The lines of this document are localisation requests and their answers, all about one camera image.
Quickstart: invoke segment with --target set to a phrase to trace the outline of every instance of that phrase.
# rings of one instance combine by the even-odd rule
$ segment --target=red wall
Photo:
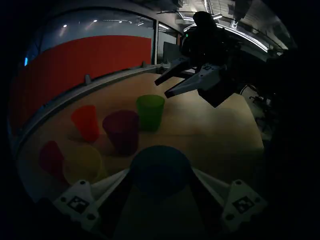
[[[151,39],[134,36],[81,38],[51,48],[22,69],[11,86],[12,133],[45,103],[84,83],[84,75],[104,74],[150,64]]]

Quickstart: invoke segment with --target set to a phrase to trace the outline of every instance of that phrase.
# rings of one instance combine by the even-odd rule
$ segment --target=yellow cup
[[[63,175],[70,185],[80,179],[95,183],[107,177],[100,153],[89,145],[77,147],[66,157]]]

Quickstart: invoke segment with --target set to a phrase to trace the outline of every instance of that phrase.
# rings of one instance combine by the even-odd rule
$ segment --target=ceiling light
[[[160,23],[159,23],[159,27],[163,27],[164,29],[169,29],[168,27],[166,27],[166,26],[164,26],[164,25],[162,25]]]
[[[191,27],[197,26],[195,23],[191,24],[190,26],[186,27],[183,31],[186,32],[188,31]],[[268,48],[263,45],[261,42],[259,42],[258,40],[256,40],[253,37],[250,37],[249,35],[243,33],[243,32],[239,32],[238,30],[223,26],[221,24],[217,24],[218,28],[224,28],[225,30],[232,32],[240,37],[243,37],[244,39],[248,40],[249,42],[253,43],[254,45],[256,45],[257,47],[261,48],[262,50],[264,50],[265,52],[268,52]]]
[[[192,27],[194,27],[194,26],[196,26],[195,23],[194,23],[194,24],[191,24],[191,25],[188,26],[188,27],[186,27],[183,31],[186,32],[186,31],[188,31],[190,28],[192,28]]]
[[[213,18],[213,20],[222,18],[222,14],[221,14],[221,13],[214,14],[214,15],[212,16],[212,18]]]
[[[189,18],[189,17],[184,17],[183,20],[193,21],[194,22],[193,18]]]

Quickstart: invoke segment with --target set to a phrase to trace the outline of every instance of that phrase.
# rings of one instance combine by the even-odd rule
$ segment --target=purple cup
[[[116,152],[129,156],[138,149],[139,116],[130,110],[120,110],[105,117],[102,127]]]

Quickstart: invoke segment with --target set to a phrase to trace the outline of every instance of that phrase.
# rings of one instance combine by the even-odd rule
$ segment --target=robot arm
[[[243,181],[235,180],[229,185],[195,168],[189,186],[211,234],[237,231],[243,222],[250,222],[252,216],[268,205]],[[130,170],[126,169],[95,184],[80,180],[53,204],[84,230],[111,238],[131,187]]]

